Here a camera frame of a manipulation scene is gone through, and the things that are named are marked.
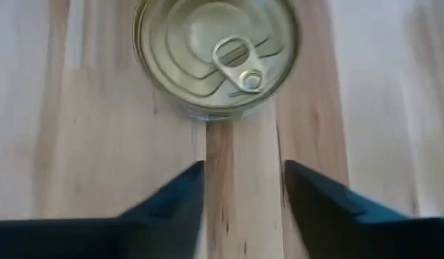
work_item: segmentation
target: wood grain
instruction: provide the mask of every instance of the wood grain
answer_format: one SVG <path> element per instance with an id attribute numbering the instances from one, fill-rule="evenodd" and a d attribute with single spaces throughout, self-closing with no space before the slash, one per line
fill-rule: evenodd
<path id="1" fill-rule="evenodd" d="M 281 174 L 273 102 L 207 131 L 210 258 L 282 258 Z"/>
<path id="2" fill-rule="evenodd" d="M 331 6 L 350 187 L 444 214 L 444 1 Z"/>
<path id="3" fill-rule="evenodd" d="M 293 0 L 303 31 L 299 61 L 278 97 L 281 160 L 296 160 L 347 184 L 348 169 L 332 24 L 325 0 Z M 285 258 L 307 258 L 284 197 Z"/>
<path id="4" fill-rule="evenodd" d="M 0 219 L 110 217 L 205 159 L 135 61 L 136 1 L 0 1 Z"/>
<path id="5" fill-rule="evenodd" d="M 33 165 L 51 74 L 49 16 L 48 1 L 0 1 L 0 219 L 34 215 Z"/>
<path id="6" fill-rule="evenodd" d="M 0 219 L 113 216 L 206 150 L 197 258 L 307 257 L 285 159 L 444 215 L 444 0 L 291 2 L 304 44 L 276 104 L 206 132 L 135 61 L 136 0 L 0 0 Z"/>

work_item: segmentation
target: tin can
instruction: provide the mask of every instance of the tin can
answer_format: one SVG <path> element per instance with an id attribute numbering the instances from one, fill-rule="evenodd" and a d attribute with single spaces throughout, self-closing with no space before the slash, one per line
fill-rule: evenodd
<path id="1" fill-rule="evenodd" d="M 273 96 L 300 42 L 287 0 L 141 0 L 132 28 L 155 86 L 205 121 L 242 117 Z"/>

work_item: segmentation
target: wooden plank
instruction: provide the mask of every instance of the wooden plank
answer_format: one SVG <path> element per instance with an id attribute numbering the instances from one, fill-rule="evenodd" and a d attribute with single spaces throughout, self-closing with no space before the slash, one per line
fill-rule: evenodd
<path id="1" fill-rule="evenodd" d="M 299 61 L 278 98 L 281 160 L 296 160 L 346 184 L 348 169 L 333 49 L 325 0 L 292 1 L 302 24 Z M 285 258 L 308 258 L 284 197 Z"/>
<path id="2" fill-rule="evenodd" d="M 136 3 L 0 1 L 0 219 L 111 217 L 205 159 L 135 60 Z"/>
<path id="3" fill-rule="evenodd" d="M 402 92 L 409 1 L 342 0 L 330 6 L 350 187 L 401 212 L 416 214 Z"/>
<path id="4" fill-rule="evenodd" d="M 444 0 L 414 1 L 406 26 L 403 93 L 416 173 L 418 214 L 444 215 Z"/>
<path id="5" fill-rule="evenodd" d="M 281 174 L 273 102 L 207 131 L 209 257 L 282 258 Z"/>
<path id="6" fill-rule="evenodd" d="M 204 124 L 178 116 L 135 60 L 135 4 L 71 2 L 68 25 L 76 28 L 68 28 L 65 44 L 42 217 L 113 216 L 204 159 Z"/>
<path id="7" fill-rule="evenodd" d="M 49 12 L 45 0 L 0 0 L 0 219 L 34 214 L 33 161 L 52 69 Z"/>
<path id="8" fill-rule="evenodd" d="M 444 214 L 444 1 L 333 1 L 332 14 L 351 188 Z"/>

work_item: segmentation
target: black plastic piece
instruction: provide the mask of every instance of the black plastic piece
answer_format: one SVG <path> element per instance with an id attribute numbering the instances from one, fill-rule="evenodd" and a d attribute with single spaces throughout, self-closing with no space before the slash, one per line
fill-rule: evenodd
<path id="1" fill-rule="evenodd" d="M 444 218 L 410 219 L 294 161 L 284 173 L 310 259 L 444 258 Z"/>

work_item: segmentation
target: pull tab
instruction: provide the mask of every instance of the pull tab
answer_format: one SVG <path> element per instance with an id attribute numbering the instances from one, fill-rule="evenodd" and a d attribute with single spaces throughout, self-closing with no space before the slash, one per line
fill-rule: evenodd
<path id="1" fill-rule="evenodd" d="M 217 54 L 217 51 L 230 42 L 241 42 L 247 48 L 247 59 L 243 64 L 235 67 L 224 65 Z M 262 62 L 257 56 L 255 46 L 245 37 L 229 36 L 220 40 L 212 51 L 214 64 L 224 73 L 242 92 L 247 94 L 260 93 L 265 86 L 265 71 Z"/>

